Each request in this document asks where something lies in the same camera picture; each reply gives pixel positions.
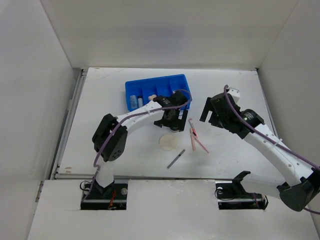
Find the round beige powder puff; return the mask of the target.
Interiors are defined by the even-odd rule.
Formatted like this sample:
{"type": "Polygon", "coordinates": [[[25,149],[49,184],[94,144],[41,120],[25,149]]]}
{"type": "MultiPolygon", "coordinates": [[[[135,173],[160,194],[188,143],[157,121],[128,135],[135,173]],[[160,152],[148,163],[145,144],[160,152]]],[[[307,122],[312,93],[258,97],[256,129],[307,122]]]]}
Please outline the round beige powder puff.
{"type": "Polygon", "coordinates": [[[159,139],[159,146],[164,151],[172,151],[177,147],[178,138],[172,134],[165,134],[159,139]]]}

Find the beige makeup sponge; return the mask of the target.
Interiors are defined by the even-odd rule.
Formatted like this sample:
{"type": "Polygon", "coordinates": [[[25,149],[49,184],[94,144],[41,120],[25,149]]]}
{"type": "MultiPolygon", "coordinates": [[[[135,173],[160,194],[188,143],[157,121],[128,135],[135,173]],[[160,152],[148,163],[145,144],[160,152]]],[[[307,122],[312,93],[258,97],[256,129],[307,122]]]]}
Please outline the beige makeup sponge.
{"type": "Polygon", "coordinates": [[[157,97],[157,95],[156,94],[153,94],[153,95],[150,95],[149,97],[148,97],[148,100],[149,101],[152,101],[154,98],[156,98],[157,97]]]}

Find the grey eyeliner pencil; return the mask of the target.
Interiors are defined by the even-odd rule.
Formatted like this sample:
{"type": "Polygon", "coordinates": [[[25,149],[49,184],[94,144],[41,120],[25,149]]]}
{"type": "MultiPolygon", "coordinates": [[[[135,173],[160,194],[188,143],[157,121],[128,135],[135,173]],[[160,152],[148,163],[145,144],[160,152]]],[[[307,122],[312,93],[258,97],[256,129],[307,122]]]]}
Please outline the grey eyeliner pencil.
{"type": "Polygon", "coordinates": [[[167,169],[170,169],[172,165],[185,153],[185,149],[183,149],[172,161],[171,163],[166,167],[167,169]]]}

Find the small bottle black cap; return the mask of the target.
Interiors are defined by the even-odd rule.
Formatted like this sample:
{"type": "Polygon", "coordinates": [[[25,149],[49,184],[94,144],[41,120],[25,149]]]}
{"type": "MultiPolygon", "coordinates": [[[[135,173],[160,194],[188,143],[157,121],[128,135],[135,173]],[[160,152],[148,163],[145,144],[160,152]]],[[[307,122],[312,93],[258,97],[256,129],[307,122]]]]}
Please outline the small bottle black cap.
{"type": "Polygon", "coordinates": [[[137,97],[137,103],[138,103],[138,107],[141,108],[144,106],[144,100],[143,100],[143,97],[141,95],[139,95],[137,97]]]}

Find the clear small bottle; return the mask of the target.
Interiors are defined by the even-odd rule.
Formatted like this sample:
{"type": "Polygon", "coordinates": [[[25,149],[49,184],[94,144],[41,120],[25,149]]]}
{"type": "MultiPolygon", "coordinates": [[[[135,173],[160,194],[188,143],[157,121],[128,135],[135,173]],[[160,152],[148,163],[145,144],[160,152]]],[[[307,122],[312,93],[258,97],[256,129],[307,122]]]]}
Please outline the clear small bottle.
{"type": "Polygon", "coordinates": [[[130,107],[131,109],[137,109],[138,108],[138,100],[137,100],[137,97],[136,95],[131,95],[129,97],[129,100],[130,100],[130,107]]]}

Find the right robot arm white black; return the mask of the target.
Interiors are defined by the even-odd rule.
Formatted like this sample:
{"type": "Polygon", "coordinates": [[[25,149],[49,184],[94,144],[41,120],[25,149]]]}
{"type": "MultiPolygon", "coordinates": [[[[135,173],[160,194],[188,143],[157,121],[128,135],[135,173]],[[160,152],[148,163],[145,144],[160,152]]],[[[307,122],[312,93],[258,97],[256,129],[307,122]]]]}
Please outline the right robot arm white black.
{"type": "Polygon", "coordinates": [[[272,196],[289,209],[301,212],[320,193],[320,168],[291,151],[252,109],[241,110],[237,105],[238,91],[228,89],[206,99],[201,122],[224,129],[255,148],[280,173],[280,178],[243,170],[232,181],[218,183],[221,209],[231,209],[227,202],[245,199],[243,209],[253,209],[255,197],[272,196]]]}

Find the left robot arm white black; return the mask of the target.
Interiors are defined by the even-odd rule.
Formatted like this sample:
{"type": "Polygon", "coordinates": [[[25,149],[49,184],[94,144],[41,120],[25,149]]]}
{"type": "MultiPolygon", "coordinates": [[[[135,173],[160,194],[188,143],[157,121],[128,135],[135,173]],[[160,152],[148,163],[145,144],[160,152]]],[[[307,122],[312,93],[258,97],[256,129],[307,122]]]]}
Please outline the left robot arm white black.
{"type": "Polygon", "coordinates": [[[127,137],[147,124],[166,127],[174,132],[184,131],[192,95],[184,89],[175,90],[170,96],[159,95],[144,106],[130,113],[113,116],[105,115],[92,137],[96,157],[93,167],[96,172],[92,178],[89,190],[83,199],[91,192],[100,198],[111,195],[114,185],[113,167],[106,166],[117,160],[125,151],[127,137]]]}

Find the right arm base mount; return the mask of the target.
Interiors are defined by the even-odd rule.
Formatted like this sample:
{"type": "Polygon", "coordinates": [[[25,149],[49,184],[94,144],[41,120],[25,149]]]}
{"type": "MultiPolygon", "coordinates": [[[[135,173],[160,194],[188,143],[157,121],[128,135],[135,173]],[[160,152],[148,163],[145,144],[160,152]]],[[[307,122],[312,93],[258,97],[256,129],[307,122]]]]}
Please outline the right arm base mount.
{"type": "Polygon", "coordinates": [[[219,210],[265,210],[269,200],[265,195],[246,192],[239,182],[219,180],[215,182],[214,195],[219,210]]]}

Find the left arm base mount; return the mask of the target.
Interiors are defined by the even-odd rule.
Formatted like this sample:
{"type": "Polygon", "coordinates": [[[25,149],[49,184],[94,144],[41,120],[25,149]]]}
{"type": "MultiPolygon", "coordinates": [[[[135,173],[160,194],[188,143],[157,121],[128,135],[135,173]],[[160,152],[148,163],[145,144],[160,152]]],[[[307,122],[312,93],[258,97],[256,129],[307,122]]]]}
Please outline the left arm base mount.
{"type": "Polygon", "coordinates": [[[100,192],[96,185],[91,188],[91,183],[83,181],[80,184],[82,190],[81,210],[106,210],[118,211],[127,209],[128,181],[115,181],[100,192]]]}

